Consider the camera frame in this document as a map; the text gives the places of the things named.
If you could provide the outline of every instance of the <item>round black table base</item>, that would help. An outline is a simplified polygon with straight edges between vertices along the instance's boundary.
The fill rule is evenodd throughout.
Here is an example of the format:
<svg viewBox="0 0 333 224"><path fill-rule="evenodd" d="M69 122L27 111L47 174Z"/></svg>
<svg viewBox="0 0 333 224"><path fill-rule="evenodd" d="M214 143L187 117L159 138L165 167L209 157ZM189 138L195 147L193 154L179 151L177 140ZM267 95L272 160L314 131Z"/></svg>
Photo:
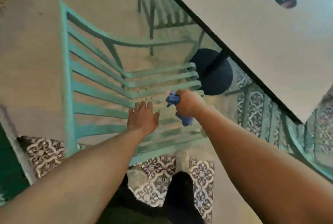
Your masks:
<svg viewBox="0 0 333 224"><path fill-rule="evenodd" d="M218 55L219 52L212 49L198 49L190 60L197 67L199 80L202 84L201 90L203 90L205 95L215 96L222 94L230 88L232 83L232 68L227 59L219 62L219 65L216 65L213 71L205 71Z"/></svg>

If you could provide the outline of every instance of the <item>black pants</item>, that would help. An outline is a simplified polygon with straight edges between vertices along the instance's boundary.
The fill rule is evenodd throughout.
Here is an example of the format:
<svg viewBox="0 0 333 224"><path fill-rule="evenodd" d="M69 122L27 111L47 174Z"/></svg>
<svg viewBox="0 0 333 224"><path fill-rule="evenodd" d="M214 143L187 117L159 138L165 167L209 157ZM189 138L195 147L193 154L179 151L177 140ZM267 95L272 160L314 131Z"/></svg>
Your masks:
<svg viewBox="0 0 333 224"><path fill-rule="evenodd" d="M151 217L167 217L173 224L204 224L194 206L193 181L186 172L173 175L162 207L151 207L136 199L125 175L107 207L125 207Z"/></svg>

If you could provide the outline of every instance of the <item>white tabletop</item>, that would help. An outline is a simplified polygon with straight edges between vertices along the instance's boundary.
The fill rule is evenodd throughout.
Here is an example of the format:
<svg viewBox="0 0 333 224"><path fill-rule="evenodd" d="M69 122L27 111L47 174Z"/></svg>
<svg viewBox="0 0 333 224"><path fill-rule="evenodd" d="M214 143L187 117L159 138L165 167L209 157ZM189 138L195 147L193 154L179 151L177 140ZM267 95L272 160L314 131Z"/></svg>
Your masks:
<svg viewBox="0 0 333 224"><path fill-rule="evenodd" d="M333 83L333 0L182 0L305 122Z"/></svg>

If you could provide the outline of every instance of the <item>beige shoe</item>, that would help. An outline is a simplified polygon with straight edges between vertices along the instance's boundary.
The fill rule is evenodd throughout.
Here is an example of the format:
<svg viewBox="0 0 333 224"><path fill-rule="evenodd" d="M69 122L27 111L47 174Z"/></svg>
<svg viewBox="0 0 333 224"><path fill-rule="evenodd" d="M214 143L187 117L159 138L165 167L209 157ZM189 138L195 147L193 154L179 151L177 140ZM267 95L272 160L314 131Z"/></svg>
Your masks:
<svg viewBox="0 0 333 224"><path fill-rule="evenodd" d="M139 166L133 167L127 171L128 187L135 191L143 184L148 183L147 173Z"/></svg>
<svg viewBox="0 0 333 224"><path fill-rule="evenodd" d="M180 171L191 173L189 167L189 153L186 151L178 151L176 153L176 173Z"/></svg>

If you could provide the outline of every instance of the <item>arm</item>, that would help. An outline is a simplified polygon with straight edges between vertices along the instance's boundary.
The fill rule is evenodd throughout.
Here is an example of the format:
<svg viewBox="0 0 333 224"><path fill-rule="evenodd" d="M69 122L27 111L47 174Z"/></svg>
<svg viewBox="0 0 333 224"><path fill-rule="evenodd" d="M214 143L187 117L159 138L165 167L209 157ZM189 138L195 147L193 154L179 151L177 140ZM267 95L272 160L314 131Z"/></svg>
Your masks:
<svg viewBox="0 0 333 224"><path fill-rule="evenodd" d="M332 223L333 186L292 156L178 90L177 112L206 131L231 182L263 223Z"/></svg>
<svg viewBox="0 0 333 224"><path fill-rule="evenodd" d="M158 126L152 103L129 110L127 130L73 155L0 209L3 224L93 224L142 139Z"/></svg>

